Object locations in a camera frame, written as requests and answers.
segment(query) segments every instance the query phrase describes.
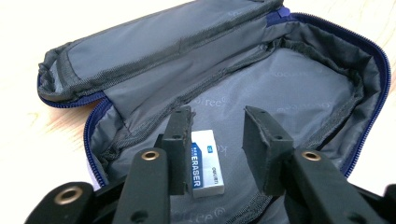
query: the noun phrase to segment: eraser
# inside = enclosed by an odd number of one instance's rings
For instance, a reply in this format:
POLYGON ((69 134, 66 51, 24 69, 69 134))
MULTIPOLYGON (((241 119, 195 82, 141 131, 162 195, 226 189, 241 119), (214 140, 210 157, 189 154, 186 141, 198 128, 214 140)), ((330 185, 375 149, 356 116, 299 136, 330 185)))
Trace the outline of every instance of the eraser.
POLYGON ((191 176, 194 198, 224 193, 218 149, 212 130, 191 133, 191 176))

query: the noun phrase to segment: printed logo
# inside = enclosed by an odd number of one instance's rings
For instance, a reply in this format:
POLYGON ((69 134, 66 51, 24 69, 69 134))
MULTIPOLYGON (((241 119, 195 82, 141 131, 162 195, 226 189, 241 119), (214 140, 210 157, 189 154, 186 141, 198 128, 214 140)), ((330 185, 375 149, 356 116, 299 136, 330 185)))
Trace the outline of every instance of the printed logo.
POLYGON ((227 100, 225 97, 222 97, 221 99, 207 99, 205 97, 197 97, 193 100, 193 102, 198 105, 220 107, 224 106, 225 103, 227 103, 227 100))
POLYGON ((172 221, 187 223, 219 223, 217 219, 226 213, 225 208, 217 207, 208 213, 187 213, 171 210, 172 221))

